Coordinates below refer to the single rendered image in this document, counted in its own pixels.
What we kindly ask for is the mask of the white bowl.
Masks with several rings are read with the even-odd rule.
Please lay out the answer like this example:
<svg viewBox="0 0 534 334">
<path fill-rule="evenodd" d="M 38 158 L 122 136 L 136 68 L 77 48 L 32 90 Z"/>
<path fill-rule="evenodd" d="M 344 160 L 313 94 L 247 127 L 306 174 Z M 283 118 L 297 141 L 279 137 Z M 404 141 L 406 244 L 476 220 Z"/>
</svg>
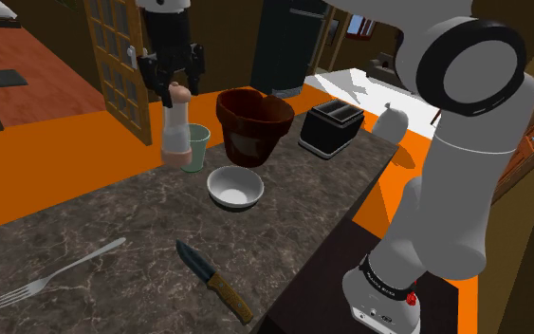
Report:
<svg viewBox="0 0 534 334">
<path fill-rule="evenodd" d="M 253 206 L 262 197 L 265 185 L 252 170 L 240 166 L 224 166 L 212 171 L 207 178 L 210 197 L 230 209 Z"/>
</svg>

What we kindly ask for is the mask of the black toaster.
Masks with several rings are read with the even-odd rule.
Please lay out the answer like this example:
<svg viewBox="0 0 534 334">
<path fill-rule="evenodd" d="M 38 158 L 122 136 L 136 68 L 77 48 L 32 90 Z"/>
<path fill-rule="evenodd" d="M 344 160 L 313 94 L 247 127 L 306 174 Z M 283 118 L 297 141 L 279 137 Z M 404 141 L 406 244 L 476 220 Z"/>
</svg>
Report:
<svg viewBox="0 0 534 334">
<path fill-rule="evenodd" d="M 356 136 L 363 110 L 339 99 L 313 106 L 307 113 L 298 143 L 314 155 L 331 159 Z"/>
</svg>

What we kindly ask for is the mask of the dark robot stand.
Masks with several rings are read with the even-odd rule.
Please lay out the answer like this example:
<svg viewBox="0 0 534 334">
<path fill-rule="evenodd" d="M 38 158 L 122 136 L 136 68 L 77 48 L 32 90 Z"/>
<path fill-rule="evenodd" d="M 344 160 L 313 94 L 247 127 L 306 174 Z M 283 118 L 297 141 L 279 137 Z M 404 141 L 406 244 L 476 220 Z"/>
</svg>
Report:
<svg viewBox="0 0 534 334">
<path fill-rule="evenodd" d="M 377 334 L 356 321 L 341 288 L 379 238 L 348 218 L 322 241 L 250 334 Z M 458 334 L 458 289 L 426 273 L 417 281 L 420 334 Z"/>
</svg>

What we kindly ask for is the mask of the clear pepper grinder pink ends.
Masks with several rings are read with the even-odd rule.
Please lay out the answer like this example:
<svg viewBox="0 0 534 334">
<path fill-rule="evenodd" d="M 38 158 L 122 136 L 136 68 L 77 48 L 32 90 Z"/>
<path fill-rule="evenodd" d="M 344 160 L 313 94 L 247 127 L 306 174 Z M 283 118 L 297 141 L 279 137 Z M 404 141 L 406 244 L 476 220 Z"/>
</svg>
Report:
<svg viewBox="0 0 534 334">
<path fill-rule="evenodd" d="M 177 82 L 170 83 L 172 107 L 162 107 L 161 158 L 175 168 L 188 165 L 192 161 L 188 106 L 192 94 Z"/>
</svg>

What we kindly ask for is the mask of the black refrigerator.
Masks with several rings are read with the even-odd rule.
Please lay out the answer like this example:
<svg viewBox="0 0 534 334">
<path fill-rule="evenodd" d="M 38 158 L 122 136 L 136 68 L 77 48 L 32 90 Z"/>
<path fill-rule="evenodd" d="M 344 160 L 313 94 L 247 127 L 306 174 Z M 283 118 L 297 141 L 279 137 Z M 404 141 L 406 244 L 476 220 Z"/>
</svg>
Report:
<svg viewBox="0 0 534 334">
<path fill-rule="evenodd" d="M 264 0 L 249 85 L 281 99 L 299 95 L 327 12 L 323 0 Z"/>
</svg>

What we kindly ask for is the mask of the brown flower pot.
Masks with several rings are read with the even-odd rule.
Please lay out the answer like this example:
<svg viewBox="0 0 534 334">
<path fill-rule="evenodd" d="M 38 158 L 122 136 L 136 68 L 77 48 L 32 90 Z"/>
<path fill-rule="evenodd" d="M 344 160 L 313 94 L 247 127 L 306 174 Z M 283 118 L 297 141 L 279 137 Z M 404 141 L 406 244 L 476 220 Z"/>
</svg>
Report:
<svg viewBox="0 0 534 334">
<path fill-rule="evenodd" d="M 216 116 L 230 161 L 254 168 L 266 162 L 279 139 L 288 133 L 295 112 L 278 97 L 235 88 L 218 95 Z"/>
</svg>

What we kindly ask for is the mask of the wooden door with panes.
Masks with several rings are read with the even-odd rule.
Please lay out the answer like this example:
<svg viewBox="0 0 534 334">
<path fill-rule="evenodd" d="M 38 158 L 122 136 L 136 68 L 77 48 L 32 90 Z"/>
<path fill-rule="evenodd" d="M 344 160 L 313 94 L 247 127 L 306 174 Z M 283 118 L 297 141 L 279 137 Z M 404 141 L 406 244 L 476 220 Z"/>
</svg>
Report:
<svg viewBox="0 0 534 334">
<path fill-rule="evenodd" d="M 106 110 L 143 144 L 152 143 L 148 90 L 138 57 L 146 53 L 136 0 L 83 0 Z"/>
</svg>

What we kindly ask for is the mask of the pale green cup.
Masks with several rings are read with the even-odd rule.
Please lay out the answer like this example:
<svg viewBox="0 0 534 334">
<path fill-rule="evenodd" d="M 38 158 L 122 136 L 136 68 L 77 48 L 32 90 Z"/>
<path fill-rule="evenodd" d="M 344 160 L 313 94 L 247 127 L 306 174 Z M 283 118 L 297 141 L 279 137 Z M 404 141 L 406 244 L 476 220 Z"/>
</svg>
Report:
<svg viewBox="0 0 534 334">
<path fill-rule="evenodd" d="M 204 165 L 205 152 L 207 143 L 211 137 L 211 131 L 197 123 L 189 124 L 190 130 L 190 146 L 192 149 L 191 162 L 181 168 L 187 173 L 199 172 Z"/>
</svg>

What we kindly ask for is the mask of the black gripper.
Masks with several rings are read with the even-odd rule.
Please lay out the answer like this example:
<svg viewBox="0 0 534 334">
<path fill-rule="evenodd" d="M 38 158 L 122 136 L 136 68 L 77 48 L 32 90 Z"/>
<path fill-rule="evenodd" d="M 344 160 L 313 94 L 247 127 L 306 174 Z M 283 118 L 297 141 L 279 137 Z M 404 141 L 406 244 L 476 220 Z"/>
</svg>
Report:
<svg viewBox="0 0 534 334">
<path fill-rule="evenodd" d="M 145 86 L 161 98 L 164 107 L 172 108 L 169 83 L 174 70 L 185 67 L 189 90 L 197 96 L 200 76 L 205 73 L 205 54 L 203 46 L 191 44 L 188 11 L 152 12 L 146 9 L 143 18 L 154 52 L 137 57 Z"/>
</svg>

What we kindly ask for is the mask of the silver fork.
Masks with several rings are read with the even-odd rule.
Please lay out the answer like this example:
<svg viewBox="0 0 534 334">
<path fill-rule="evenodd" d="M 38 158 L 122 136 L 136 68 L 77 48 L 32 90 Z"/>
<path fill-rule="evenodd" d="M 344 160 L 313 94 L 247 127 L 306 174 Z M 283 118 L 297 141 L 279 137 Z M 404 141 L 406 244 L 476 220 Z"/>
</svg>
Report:
<svg viewBox="0 0 534 334">
<path fill-rule="evenodd" d="M 5 293 L 3 295 L 0 295 L 0 308 L 2 307 L 6 307 L 6 306 L 10 306 L 14 303 L 17 303 L 19 301 L 22 301 L 28 297 L 31 297 L 33 295 L 36 295 L 37 293 L 39 293 L 41 290 L 43 290 L 46 285 L 49 283 L 49 281 L 54 278 L 55 276 L 57 276 L 58 274 L 68 270 L 68 269 L 72 269 L 76 266 L 78 266 L 79 264 L 81 263 L 84 263 L 84 262 L 87 262 L 99 255 L 102 255 L 120 245 L 122 245 L 124 242 L 126 241 L 126 238 L 125 237 L 121 237 L 121 238 L 118 238 L 114 241 L 112 241 L 111 243 L 101 247 L 100 249 L 98 250 L 95 250 L 89 254 L 87 254 L 85 257 L 79 259 L 79 260 L 76 260 L 74 261 L 73 263 L 69 264 L 69 265 L 66 265 L 64 267 L 62 267 L 61 269 L 58 269 L 54 272 L 52 272 L 51 274 L 49 274 L 48 276 L 45 276 L 43 278 L 40 278 L 38 280 L 35 280 L 33 282 L 30 282 L 28 284 L 26 284 L 25 286 L 22 286 L 20 288 L 17 288 L 11 292 L 8 292 L 8 293 Z"/>
</svg>

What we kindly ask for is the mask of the white rounded bottle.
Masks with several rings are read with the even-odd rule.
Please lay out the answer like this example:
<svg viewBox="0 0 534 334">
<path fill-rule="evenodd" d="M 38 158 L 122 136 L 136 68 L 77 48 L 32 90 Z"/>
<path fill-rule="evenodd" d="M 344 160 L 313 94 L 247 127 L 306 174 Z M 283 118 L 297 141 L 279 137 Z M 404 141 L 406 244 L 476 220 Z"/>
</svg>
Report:
<svg viewBox="0 0 534 334">
<path fill-rule="evenodd" d="M 374 123 L 372 133 L 393 144 L 399 144 L 408 130 L 408 115 L 402 110 L 393 108 L 389 102 L 385 103 L 385 107 L 386 110 Z"/>
</svg>

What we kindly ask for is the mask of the red framed window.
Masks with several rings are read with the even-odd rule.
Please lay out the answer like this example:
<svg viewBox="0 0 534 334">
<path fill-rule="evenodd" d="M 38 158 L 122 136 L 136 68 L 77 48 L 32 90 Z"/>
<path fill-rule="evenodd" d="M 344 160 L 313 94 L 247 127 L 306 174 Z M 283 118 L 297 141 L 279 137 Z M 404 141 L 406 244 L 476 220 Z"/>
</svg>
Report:
<svg viewBox="0 0 534 334">
<path fill-rule="evenodd" d="M 375 21 L 352 14 L 345 37 L 354 40 L 368 41 L 373 35 L 375 26 Z"/>
</svg>

